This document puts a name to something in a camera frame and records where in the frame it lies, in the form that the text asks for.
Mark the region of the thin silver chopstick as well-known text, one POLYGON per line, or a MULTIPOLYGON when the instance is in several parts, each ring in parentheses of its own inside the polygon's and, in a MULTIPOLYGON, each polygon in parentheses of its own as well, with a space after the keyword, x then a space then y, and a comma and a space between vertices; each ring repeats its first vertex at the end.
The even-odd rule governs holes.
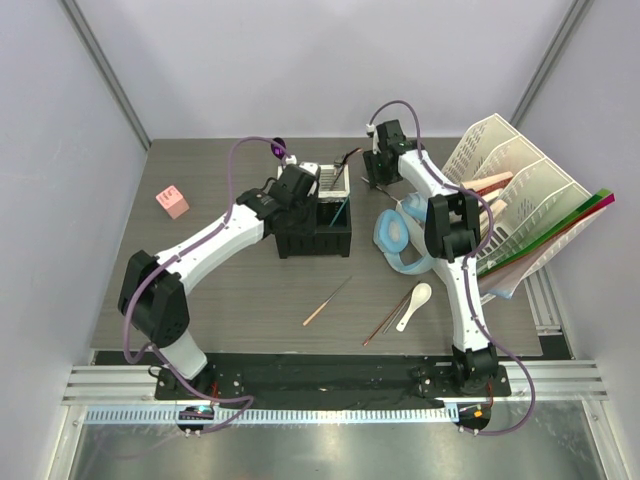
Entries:
POLYGON ((378 190, 379 192, 383 193, 384 195, 386 195, 386 196, 387 196, 388 198, 390 198, 391 200, 395 201, 396 203, 399 203, 399 202, 400 202, 400 200, 399 200, 397 197, 395 197, 395 196, 391 195, 388 191, 386 191, 386 190, 384 190, 384 189, 382 189, 382 188, 377 188, 377 190, 378 190))

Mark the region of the purple iridescent spoon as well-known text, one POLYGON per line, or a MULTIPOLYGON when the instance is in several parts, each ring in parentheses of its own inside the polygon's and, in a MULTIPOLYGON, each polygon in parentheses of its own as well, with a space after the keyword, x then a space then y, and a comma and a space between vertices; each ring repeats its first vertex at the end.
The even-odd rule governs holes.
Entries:
POLYGON ((279 159, 286 157, 287 149, 285 141, 280 137, 273 138, 271 143, 271 151, 273 155, 279 159))

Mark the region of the rose gold chopstick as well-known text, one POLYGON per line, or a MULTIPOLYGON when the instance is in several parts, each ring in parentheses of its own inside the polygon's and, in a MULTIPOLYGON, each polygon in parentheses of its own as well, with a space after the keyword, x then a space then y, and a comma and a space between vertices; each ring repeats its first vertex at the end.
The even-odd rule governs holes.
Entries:
POLYGON ((302 326, 307 327, 313 320, 328 306, 328 304, 348 285, 353 276, 345 279, 303 322, 302 326))

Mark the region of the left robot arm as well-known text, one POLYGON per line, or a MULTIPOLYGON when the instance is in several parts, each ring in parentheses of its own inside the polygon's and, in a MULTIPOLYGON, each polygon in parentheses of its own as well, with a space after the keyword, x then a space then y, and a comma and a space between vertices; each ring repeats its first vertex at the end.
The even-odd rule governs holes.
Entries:
POLYGON ((188 331, 187 297, 214 269, 241 250, 290 226, 304 223, 317 199, 321 168, 289 164, 263 188, 232 201, 219 219, 189 239, 155 255, 140 250, 128 261, 118 310, 179 372, 178 386, 190 398, 213 385, 207 358, 188 331))

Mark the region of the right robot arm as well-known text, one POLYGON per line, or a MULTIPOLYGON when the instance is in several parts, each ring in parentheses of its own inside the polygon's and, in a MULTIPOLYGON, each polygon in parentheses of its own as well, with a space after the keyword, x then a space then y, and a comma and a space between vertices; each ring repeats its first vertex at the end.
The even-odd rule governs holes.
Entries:
POLYGON ((482 392, 497 376, 496 347, 486 327, 474 254, 480 247, 477 196, 452 184, 418 140, 410 141, 397 120, 368 124, 372 148, 363 153, 370 185, 408 181, 426 200, 424 240, 434 270, 446 285, 453 319, 451 380, 465 395, 482 392))

